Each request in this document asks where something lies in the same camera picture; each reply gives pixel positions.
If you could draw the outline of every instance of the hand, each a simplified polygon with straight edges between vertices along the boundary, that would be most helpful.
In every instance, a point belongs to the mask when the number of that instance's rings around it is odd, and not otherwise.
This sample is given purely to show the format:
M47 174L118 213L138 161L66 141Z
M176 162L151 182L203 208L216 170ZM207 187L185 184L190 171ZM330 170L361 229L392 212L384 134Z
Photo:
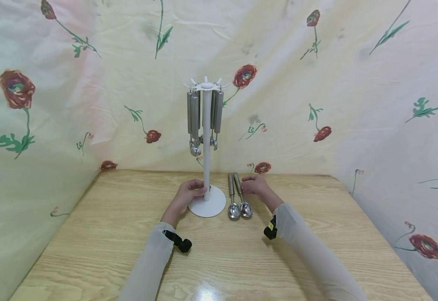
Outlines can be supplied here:
M241 188L243 193L256 194L259 197L272 191L266 179L262 175L256 174L242 178Z
M182 183L177 190L176 196L167 207L161 222L166 222L172 227L177 227L179 218L183 215L188 204L195 196L203 196L207 188L204 187L204 182L200 180L190 180Z
M258 199L267 206L271 213L281 204L284 204L283 200L269 187L262 175L253 174L242 178L241 188L245 194L257 195Z

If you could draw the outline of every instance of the white sleeve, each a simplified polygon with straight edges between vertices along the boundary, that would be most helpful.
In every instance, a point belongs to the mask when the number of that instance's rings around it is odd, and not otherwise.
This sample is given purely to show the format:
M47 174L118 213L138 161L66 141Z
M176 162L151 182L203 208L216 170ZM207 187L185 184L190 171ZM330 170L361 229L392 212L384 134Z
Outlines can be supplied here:
M274 214L279 237L293 248L327 301L368 300L333 251L311 231L291 205L281 204Z
M175 233L175 229L165 222L153 227L117 301L155 301L162 273L174 247L162 233L164 230Z

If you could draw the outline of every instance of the table surface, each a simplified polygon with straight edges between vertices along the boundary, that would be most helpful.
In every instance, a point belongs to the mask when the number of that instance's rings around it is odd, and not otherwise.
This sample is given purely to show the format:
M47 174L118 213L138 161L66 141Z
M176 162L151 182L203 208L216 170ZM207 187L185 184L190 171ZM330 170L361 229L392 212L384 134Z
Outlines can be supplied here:
M101 173L11 301L116 300L178 185L194 177L202 174ZM266 179L334 251L370 301L431 301L338 180ZM228 194L226 174L212 174L211 183ZM321 300L288 245L264 237L272 218L266 206L254 197L248 202L254 210L251 219L231 221L227 208L209 219L186 213L177 232L193 247L187 255L173 251L157 300Z

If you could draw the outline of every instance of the cream fabric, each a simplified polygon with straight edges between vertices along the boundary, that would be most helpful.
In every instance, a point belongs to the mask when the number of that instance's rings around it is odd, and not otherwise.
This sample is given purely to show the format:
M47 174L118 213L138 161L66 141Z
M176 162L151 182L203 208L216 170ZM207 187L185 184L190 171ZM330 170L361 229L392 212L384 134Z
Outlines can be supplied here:
M34 143L15 160L0 147L0 300L66 218L49 213L70 213L99 168L202 170L188 151L183 84L204 76L231 83L226 99L237 92L213 171L332 174L438 300L438 1L49 5L57 20L41 0L0 0L0 76L19 70L35 86ZM257 73L237 91L248 64ZM26 110L4 93L1 141L14 133L22 145Z

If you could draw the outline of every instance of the spoon bowl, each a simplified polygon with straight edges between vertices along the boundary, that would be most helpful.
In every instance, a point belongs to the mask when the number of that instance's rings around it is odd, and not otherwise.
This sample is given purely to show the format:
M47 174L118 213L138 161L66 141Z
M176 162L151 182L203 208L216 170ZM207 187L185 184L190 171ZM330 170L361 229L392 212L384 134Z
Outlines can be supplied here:
M230 219L238 219L241 216L241 210L239 209L239 206L236 203L229 205L227 215Z
M252 216L252 208L248 202L241 203L241 215L250 218Z

